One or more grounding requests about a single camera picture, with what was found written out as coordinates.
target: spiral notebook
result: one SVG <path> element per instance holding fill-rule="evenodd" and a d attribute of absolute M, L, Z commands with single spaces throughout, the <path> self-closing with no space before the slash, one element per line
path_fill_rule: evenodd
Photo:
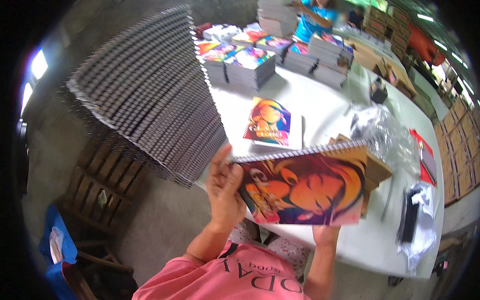
<path fill-rule="evenodd" d="M 239 156 L 239 188 L 256 223 L 341 226 L 360 220 L 368 140 Z"/>

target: black strap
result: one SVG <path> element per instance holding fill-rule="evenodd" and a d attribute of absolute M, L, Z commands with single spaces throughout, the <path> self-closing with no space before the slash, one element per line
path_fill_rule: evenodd
<path fill-rule="evenodd" d="M 226 257 L 229 256 L 230 254 L 232 254 L 233 252 L 235 252 L 235 250 L 238 248 L 238 246 L 239 246 L 238 244 L 232 243 L 232 244 L 230 245 L 230 248 L 229 248 L 227 251 L 225 251 L 225 253 L 222 254 L 219 258 L 226 258 Z"/>

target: wooden crate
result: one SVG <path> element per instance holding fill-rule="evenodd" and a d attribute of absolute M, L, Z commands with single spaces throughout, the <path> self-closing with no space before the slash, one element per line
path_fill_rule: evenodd
<path fill-rule="evenodd" d="M 91 142 L 81 153 L 62 207 L 76 218 L 115 235 L 124 212 L 148 172 L 128 151 L 132 144 L 115 132 Z M 100 201 L 105 191 L 106 201 Z"/>

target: red paper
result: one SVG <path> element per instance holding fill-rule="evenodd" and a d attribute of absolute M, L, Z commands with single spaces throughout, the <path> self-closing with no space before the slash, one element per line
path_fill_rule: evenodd
<path fill-rule="evenodd" d="M 413 135 L 413 137 L 415 137 L 415 139 L 417 139 L 417 144 L 420 146 L 420 142 L 423 142 L 425 148 L 427 148 L 428 152 L 430 152 L 430 154 L 433 156 L 432 149 L 430 148 L 430 146 L 428 146 L 427 142 L 417 133 L 417 131 L 415 129 L 410 129 L 410 133 L 411 135 Z M 437 185 L 436 183 L 433 183 L 432 179 L 428 175 L 427 169 L 425 169 L 422 163 L 420 163 L 420 180 L 433 184 L 434 186 Z"/>

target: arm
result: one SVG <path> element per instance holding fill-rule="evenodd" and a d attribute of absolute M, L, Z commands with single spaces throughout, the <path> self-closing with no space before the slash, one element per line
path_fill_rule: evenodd
<path fill-rule="evenodd" d="M 332 26 L 332 23 L 330 23 L 330 21 L 328 21 L 327 19 L 322 18 L 321 16 L 317 15 L 311 9 L 306 7 L 303 3 L 293 2 L 292 5 L 294 7 L 296 7 L 300 12 L 302 12 L 302 13 L 306 14 L 307 16 L 311 17 L 312 20 L 315 23 L 319 24 L 321 27 L 328 28 L 328 27 Z"/>
<path fill-rule="evenodd" d="M 193 259 L 201 264 L 216 259 L 222 252 L 232 229 L 225 231 L 221 228 L 215 228 L 211 222 L 208 223 L 188 245 L 187 253 L 183 257 Z"/>
<path fill-rule="evenodd" d="M 245 217 L 246 204 L 237 193 L 243 168 L 237 164 L 229 167 L 222 163 L 231 149 L 231 145 L 225 145 L 210 162 L 206 185 L 212 219 L 193 239 L 183 256 L 201 264 L 220 255 L 233 227 Z"/>
<path fill-rule="evenodd" d="M 317 246 L 304 292 L 312 300 L 328 300 L 332 296 L 336 242 L 340 228 L 314 226 L 312 230 Z"/>

